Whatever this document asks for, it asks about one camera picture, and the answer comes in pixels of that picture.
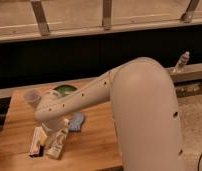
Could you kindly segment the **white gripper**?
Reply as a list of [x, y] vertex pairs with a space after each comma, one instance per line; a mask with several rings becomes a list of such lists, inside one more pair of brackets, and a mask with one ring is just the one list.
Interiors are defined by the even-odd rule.
[[44, 146], [48, 139], [48, 135], [57, 132], [62, 126], [63, 124], [61, 122], [56, 121], [43, 122], [42, 127], [45, 132], [41, 132], [39, 135], [40, 145]]

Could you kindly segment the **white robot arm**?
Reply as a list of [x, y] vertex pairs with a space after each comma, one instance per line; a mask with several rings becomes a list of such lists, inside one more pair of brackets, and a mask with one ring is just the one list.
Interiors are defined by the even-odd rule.
[[65, 97], [45, 95], [35, 118], [52, 129], [61, 116], [106, 101], [124, 171], [185, 171], [174, 83], [152, 58], [129, 61]]

